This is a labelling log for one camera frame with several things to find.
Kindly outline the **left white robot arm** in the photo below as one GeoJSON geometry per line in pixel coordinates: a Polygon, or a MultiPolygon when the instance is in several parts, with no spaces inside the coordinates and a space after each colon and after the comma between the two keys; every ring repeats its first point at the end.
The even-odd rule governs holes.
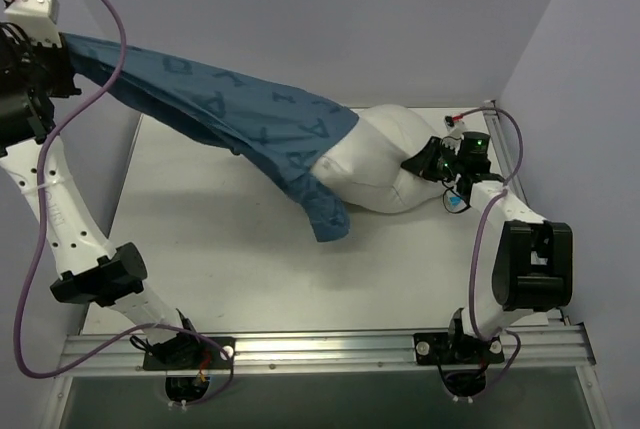
{"type": "Polygon", "coordinates": [[[91,216],[68,167],[53,99],[80,94],[74,77],[82,58],[102,70],[103,91],[123,75],[126,48],[100,60],[105,42],[49,34],[38,41],[14,22],[1,25],[1,167],[39,222],[38,245],[50,246],[58,272],[51,292],[67,304],[94,303],[126,316],[146,338],[140,349],[179,368],[194,366],[202,344],[189,320],[147,284],[132,243],[116,247],[91,216]]]}

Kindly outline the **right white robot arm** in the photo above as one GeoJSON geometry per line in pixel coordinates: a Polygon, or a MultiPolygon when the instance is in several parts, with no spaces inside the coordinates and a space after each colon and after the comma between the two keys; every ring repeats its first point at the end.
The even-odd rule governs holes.
{"type": "Polygon", "coordinates": [[[452,190],[479,212],[467,303],[444,337],[455,361],[469,360],[516,321],[569,304],[573,296],[573,232],[529,208],[491,170],[490,138],[468,131],[458,138],[431,137],[402,168],[452,190]]]}

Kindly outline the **white pillow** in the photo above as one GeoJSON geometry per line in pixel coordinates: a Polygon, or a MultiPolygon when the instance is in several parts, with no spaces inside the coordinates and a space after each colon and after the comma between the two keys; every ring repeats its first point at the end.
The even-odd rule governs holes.
{"type": "Polygon", "coordinates": [[[415,209],[444,193],[441,184],[401,167],[437,134],[424,117],[394,104],[357,115],[350,132],[313,165],[316,179],[341,201],[383,214],[415,209]]]}

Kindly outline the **blue cartoon print pillowcase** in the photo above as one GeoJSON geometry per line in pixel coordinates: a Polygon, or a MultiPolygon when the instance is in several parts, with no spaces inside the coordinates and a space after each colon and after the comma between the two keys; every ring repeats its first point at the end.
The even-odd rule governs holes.
{"type": "Polygon", "coordinates": [[[305,211],[319,242],[344,238],[341,199],[311,172],[356,125],[351,109],[303,89],[135,46],[69,34],[75,71],[195,142],[245,157],[305,211]]]}

